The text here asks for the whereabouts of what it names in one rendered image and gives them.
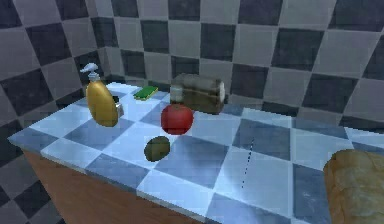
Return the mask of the blue checkered kitchen counter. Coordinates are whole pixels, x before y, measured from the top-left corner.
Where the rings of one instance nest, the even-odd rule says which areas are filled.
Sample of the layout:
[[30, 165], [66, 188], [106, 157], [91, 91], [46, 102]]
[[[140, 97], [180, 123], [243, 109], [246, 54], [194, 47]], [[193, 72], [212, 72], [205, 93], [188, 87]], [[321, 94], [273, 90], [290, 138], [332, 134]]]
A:
[[144, 148], [164, 133], [168, 94], [139, 101], [134, 86], [108, 88], [125, 110], [116, 126], [98, 125], [79, 100], [10, 142], [206, 224], [331, 224], [327, 160], [343, 149], [384, 155], [384, 134], [227, 105], [195, 113], [186, 134], [170, 136], [170, 153], [150, 162]]

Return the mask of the red tomato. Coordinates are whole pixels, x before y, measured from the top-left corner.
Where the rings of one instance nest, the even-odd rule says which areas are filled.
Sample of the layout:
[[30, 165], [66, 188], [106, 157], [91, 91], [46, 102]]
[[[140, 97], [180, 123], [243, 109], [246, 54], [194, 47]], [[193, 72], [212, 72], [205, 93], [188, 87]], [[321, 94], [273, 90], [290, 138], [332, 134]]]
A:
[[185, 134], [194, 120], [193, 111], [181, 104], [170, 104], [161, 112], [161, 127], [171, 135]]

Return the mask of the brown bread loaf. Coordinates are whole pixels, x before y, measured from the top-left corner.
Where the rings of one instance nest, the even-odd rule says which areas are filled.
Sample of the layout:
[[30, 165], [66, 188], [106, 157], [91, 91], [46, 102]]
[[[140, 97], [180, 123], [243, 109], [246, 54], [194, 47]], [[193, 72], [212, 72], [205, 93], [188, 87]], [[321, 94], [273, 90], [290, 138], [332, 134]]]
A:
[[218, 115], [225, 102], [224, 82], [217, 78], [182, 73], [170, 85], [170, 103]]

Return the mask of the green sponge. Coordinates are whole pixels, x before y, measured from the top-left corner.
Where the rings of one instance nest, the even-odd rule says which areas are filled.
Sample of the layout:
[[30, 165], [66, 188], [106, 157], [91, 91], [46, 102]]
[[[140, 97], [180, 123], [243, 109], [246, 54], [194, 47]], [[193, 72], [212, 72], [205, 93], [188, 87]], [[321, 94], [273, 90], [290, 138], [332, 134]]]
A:
[[155, 94], [158, 91], [158, 88], [155, 86], [145, 86], [139, 91], [137, 91], [133, 97], [136, 100], [147, 100], [150, 98], [153, 94]]

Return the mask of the brown potato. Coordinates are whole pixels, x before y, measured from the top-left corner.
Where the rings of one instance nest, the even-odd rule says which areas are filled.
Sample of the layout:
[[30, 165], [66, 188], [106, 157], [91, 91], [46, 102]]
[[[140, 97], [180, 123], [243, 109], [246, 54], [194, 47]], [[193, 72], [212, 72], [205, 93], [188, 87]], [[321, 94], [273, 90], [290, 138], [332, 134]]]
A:
[[163, 159], [170, 153], [170, 141], [165, 136], [152, 138], [144, 148], [144, 155], [150, 162]]

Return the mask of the yellow soap dispenser bottle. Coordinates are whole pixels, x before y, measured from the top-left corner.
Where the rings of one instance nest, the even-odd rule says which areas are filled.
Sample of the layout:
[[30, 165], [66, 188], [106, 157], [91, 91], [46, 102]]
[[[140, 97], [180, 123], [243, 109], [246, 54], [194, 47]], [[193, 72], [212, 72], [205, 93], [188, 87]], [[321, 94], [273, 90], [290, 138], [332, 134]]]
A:
[[88, 63], [80, 70], [87, 73], [89, 84], [86, 88], [88, 109], [95, 122], [104, 127], [114, 127], [118, 123], [118, 111], [112, 94], [96, 72], [98, 66]]

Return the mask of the tan bread loaf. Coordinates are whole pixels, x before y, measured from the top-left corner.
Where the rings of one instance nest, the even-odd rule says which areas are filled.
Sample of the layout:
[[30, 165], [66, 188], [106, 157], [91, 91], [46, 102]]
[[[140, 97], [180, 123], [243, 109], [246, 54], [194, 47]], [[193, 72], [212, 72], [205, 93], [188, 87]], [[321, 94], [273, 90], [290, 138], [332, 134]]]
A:
[[384, 224], [384, 156], [340, 150], [323, 172], [332, 224]]

